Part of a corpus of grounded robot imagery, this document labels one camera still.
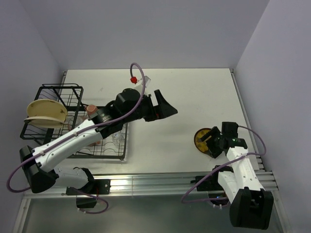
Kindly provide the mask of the small pink mug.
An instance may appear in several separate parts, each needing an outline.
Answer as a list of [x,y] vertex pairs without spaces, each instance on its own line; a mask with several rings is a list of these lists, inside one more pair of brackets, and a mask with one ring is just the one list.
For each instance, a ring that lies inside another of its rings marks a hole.
[[89,120],[91,120],[94,117],[94,115],[97,112],[97,110],[98,110],[98,107],[93,105],[93,104],[85,106],[85,111],[87,113],[87,116],[88,116]]

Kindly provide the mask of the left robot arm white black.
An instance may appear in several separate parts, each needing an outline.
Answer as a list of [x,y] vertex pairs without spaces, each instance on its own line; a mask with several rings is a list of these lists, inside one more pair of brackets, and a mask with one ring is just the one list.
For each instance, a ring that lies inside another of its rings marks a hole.
[[87,168],[66,169],[58,165],[82,148],[121,131],[126,123],[139,119],[150,122],[178,113],[159,90],[155,97],[158,104],[153,106],[149,95],[127,88],[65,135],[34,149],[23,147],[19,153],[31,191],[41,193],[57,184],[91,193],[95,180]]

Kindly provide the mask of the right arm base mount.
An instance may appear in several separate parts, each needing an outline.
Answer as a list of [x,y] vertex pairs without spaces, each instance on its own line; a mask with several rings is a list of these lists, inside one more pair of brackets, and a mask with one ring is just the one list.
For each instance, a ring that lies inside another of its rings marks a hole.
[[[215,178],[208,177],[206,180],[204,180],[200,185],[196,187],[196,190],[198,192],[207,192],[207,195],[209,198],[222,198],[226,197],[226,194],[223,192],[221,194],[211,193],[212,191],[224,191],[223,188],[218,184],[217,180]],[[229,204],[229,200],[211,200],[209,202],[212,206],[227,206]]]

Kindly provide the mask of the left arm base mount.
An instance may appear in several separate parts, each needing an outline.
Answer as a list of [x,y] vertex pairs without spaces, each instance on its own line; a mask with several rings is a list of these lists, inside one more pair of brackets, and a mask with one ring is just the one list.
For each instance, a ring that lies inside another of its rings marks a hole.
[[[108,202],[100,197],[100,195],[109,194],[110,184],[110,179],[95,179],[93,183],[87,184],[81,189],[67,187],[66,195],[76,196],[76,207],[79,211],[86,214],[100,214],[105,212],[109,207]],[[105,204],[105,208],[101,211],[91,211],[99,203]]]

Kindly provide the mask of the large pink flower mug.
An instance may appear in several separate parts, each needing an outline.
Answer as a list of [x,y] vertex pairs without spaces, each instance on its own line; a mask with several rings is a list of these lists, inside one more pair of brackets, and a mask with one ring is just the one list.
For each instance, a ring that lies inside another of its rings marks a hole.
[[92,146],[98,146],[98,145],[101,145],[101,144],[102,144],[102,140],[97,141],[97,142],[94,142],[94,143],[91,143],[91,144],[89,144],[88,146],[89,146],[89,147],[92,147]]

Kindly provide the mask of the black yellow ornate plate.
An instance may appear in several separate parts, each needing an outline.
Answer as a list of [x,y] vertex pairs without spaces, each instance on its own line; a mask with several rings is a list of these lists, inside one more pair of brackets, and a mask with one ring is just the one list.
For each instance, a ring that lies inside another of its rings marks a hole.
[[201,141],[201,138],[207,134],[211,128],[202,128],[199,129],[194,135],[194,144],[195,147],[203,154],[208,155],[209,149],[206,145],[206,141]]

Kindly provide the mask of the clear glass cup front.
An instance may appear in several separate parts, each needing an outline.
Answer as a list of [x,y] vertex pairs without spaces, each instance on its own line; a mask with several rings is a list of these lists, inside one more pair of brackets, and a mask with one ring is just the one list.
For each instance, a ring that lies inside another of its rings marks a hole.
[[124,142],[124,134],[121,132],[116,132],[111,135],[112,137],[112,142],[115,146],[120,146]]

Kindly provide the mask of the patterned pink ceramic bowl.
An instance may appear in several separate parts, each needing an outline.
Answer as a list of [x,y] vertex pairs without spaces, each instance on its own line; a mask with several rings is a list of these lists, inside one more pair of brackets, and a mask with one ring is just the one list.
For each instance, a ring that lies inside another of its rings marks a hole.
[[67,124],[68,130],[71,131],[72,129],[78,127],[78,126],[81,125],[86,119],[87,119],[86,116],[78,116],[76,119],[74,119],[74,117],[70,116],[70,118],[68,119],[68,124]]

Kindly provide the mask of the cream plate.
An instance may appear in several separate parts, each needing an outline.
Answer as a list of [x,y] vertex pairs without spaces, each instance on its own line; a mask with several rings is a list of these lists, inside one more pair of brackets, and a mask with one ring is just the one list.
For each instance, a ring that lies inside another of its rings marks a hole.
[[68,115],[66,107],[57,101],[39,99],[31,102],[27,107],[27,116],[52,117],[65,121]]
[[65,125],[65,122],[48,116],[33,116],[24,119],[24,123],[39,128],[58,129]]

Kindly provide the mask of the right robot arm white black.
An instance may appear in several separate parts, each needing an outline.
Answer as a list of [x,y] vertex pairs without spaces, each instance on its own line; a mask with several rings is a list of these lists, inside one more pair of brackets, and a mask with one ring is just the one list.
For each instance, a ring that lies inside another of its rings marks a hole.
[[216,166],[209,176],[211,186],[223,189],[230,203],[232,226],[266,230],[274,204],[274,197],[260,183],[250,161],[250,152],[244,139],[238,136],[236,122],[222,122],[222,128],[213,127],[195,138],[195,143],[206,145],[205,154],[217,158],[222,153],[228,159]]

